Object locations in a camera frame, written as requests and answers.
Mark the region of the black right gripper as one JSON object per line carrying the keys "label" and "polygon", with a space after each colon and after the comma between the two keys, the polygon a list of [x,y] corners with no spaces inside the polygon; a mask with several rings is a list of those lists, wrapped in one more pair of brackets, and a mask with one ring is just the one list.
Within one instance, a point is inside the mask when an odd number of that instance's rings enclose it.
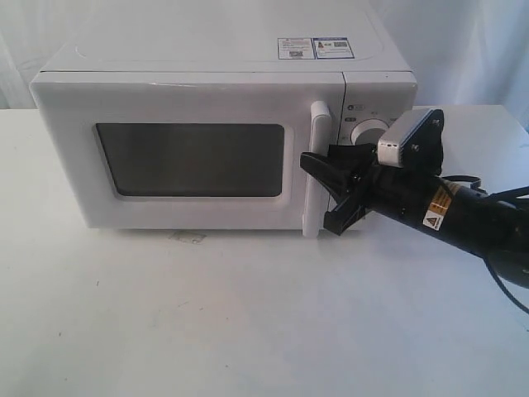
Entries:
{"label": "black right gripper", "polygon": [[[323,228],[340,236],[371,212],[376,212],[429,236],[443,236],[444,221],[431,215],[430,203],[441,190],[441,179],[393,167],[373,165],[374,144],[330,145],[326,155],[303,152],[300,167],[336,201]],[[363,180],[369,182],[365,191]]]}

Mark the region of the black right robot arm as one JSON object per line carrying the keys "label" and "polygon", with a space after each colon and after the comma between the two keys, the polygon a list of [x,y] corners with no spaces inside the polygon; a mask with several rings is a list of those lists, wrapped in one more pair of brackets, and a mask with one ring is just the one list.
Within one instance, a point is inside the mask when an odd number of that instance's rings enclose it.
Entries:
{"label": "black right robot arm", "polygon": [[323,227],[341,235],[376,212],[484,260],[494,275],[528,286],[528,201],[440,177],[441,144],[413,152],[403,167],[382,165],[375,146],[331,146],[302,153],[300,166],[336,201]]}

